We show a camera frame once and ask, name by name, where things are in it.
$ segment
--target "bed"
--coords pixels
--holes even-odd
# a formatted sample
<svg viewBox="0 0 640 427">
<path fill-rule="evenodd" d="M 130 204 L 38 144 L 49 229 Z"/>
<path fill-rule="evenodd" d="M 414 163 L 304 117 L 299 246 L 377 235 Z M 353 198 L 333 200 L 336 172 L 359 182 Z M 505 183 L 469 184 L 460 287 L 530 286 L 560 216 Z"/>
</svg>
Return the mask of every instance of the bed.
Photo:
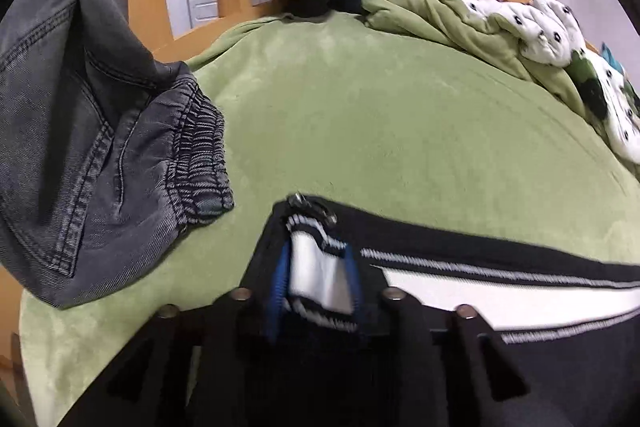
<svg viewBox="0 0 640 427">
<path fill-rule="evenodd" d="M 233 288 L 271 205 L 294 190 L 392 219 L 640 261 L 638 181 L 539 84 L 348 14 L 296 20 L 281 15 L 286 0 L 218 2 L 218 19 L 179 38 L 165 0 L 129 0 L 129 18 L 157 59 L 188 62 L 224 114 L 236 207 L 111 296 L 60 311 L 23 294 L 22 357 L 40 427 L 57 424 L 161 305 L 200 307 Z"/>
</svg>

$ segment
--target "zipper pull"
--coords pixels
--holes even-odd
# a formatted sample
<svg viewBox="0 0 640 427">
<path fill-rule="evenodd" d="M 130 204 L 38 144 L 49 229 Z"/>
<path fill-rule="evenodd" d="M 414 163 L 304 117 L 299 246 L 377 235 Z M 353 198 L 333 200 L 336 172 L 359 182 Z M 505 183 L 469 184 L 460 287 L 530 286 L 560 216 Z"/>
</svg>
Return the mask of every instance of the zipper pull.
<svg viewBox="0 0 640 427">
<path fill-rule="evenodd" d="M 287 203 L 295 210 L 303 212 L 307 216 L 315 217 L 328 229 L 333 228 L 338 223 L 338 217 L 319 201 L 309 200 L 300 192 L 295 192 L 287 196 Z"/>
</svg>

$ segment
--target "white wall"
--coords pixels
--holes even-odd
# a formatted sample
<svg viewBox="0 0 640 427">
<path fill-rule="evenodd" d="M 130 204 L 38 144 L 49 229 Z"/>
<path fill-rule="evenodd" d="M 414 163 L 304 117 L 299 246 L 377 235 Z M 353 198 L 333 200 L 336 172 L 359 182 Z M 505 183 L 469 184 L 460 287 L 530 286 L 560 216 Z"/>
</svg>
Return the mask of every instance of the white wall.
<svg viewBox="0 0 640 427">
<path fill-rule="evenodd" d="M 640 90 L 640 36 L 618 0 L 559 0 L 574 11 L 584 37 L 598 49 L 606 42 Z"/>
</svg>

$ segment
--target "green bed sheet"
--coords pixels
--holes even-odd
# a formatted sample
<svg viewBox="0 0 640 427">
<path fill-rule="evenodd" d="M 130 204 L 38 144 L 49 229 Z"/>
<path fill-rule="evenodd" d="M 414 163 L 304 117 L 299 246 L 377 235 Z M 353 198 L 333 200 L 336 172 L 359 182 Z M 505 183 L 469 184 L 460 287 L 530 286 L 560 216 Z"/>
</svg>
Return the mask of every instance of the green bed sheet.
<svg viewBox="0 0 640 427">
<path fill-rule="evenodd" d="M 62 418 L 159 306 L 203 306 L 235 286 L 271 205 L 295 190 L 392 219 L 640 261 L 640 185 L 533 82 L 339 13 L 241 25 L 191 64 L 225 116 L 236 208 L 107 298 L 60 311 L 25 293 L 22 355 L 40 427 Z"/>
</svg>

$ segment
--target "gray jeans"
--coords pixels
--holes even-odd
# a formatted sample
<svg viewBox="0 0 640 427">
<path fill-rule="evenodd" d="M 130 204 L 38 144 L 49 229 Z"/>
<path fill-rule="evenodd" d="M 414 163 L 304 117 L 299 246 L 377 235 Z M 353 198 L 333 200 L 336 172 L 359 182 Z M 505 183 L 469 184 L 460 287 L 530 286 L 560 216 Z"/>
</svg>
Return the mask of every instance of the gray jeans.
<svg viewBox="0 0 640 427">
<path fill-rule="evenodd" d="M 151 270 L 233 207 L 223 118 L 127 0 L 15 0 L 0 23 L 0 261 L 57 307 Z"/>
</svg>

